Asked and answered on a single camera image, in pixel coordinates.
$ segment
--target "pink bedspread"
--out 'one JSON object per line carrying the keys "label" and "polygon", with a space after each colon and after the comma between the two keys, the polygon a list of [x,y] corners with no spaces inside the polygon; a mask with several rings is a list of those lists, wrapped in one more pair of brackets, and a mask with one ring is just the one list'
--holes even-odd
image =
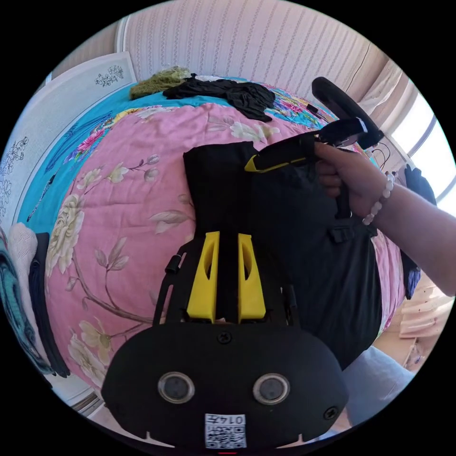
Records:
{"label": "pink bedspread", "polygon": [[[47,310],[74,374],[100,388],[116,350],[152,322],[164,268],[195,228],[183,153],[240,141],[261,150],[305,131],[218,104],[153,106],[112,127],[71,183],[47,253]],[[379,264],[387,250],[376,246]]]}
{"label": "pink bedspread", "polygon": [[380,275],[382,318],[380,333],[391,323],[397,308],[405,299],[404,270],[400,249],[381,231],[372,238]]}

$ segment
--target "blue bedsheet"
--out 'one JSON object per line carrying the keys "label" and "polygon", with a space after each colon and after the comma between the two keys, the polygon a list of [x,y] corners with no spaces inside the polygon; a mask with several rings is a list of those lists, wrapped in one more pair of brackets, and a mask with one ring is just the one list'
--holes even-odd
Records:
{"label": "blue bedsheet", "polygon": [[[77,176],[105,134],[91,135],[100,125],[109,124],[118,113],[132,108],[153,105],[200,106],[218,103],[229,106],[226,100],[208,96],[196,96],[184,100],[167,100],[162,93],[130,100],[130,85],[107,97],[85,113],[55,144],[34,176],[19,211],[18,222],[24,223],[35,233],[51,233],[57,214],[71,181]],[[78,145],[92,136],[90,148],[81,153]]]}
{"label": "blue bedsheet", "polygon": [[[247,81],[242,78],[230,79]],[[130,100],[128,94],[132,85],[122,88],[90,109],[59,139],[30,184],[19,211],[18,222],[24,223],[36,233],[51,233],[68,186],[92,151],[109,132],[109,125],[118,113],[153,105],[200,106],[204,103],[217,103],[229,106],[226,100],[209,96],[167,100],[161,92]],[[321,120],[305,109],[304,99],[282,89],[265,86],[276,95],[275,106],[273,109],[266,109],[267,113],[311,129],[324,126]],[[81,150],[82,143],[87,149]]]}

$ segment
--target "green fabric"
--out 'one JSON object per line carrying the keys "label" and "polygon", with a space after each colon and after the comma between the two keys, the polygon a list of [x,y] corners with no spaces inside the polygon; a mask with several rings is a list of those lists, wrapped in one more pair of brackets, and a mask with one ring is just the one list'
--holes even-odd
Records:
{"label": "green fabric", "polygon": [[182,84],[185,78],[188,77],[190,77],[190,71],[180,66],[173,66],[159,71],[149,79],[134,85],[130,89],[130,99],[135,100],[136,98],[163,92],[166,89]]}

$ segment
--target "qr code label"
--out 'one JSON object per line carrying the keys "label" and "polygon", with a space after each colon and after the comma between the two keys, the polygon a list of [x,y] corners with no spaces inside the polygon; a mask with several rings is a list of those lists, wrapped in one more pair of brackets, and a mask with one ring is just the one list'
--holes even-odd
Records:
{"label": "qr code label", "polygon": [[212,415],[204,417],[206,448],[247,448],[245,415]]}

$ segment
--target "camera lens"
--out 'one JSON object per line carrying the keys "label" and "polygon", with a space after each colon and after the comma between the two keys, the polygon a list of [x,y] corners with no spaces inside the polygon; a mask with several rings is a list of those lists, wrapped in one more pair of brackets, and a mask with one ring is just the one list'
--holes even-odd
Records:
{"label": "camera lens", "polygon": [[181,372],[168,372],[158,381],[161,397],[173,404],[183,404],[195,394],[191,379]]}
{"label": "camera lens", "polygon": [[288,396],[290,384],[288,380],[280,374],[262,375],[253,386],[255,399],[264,405],[279,404]]}

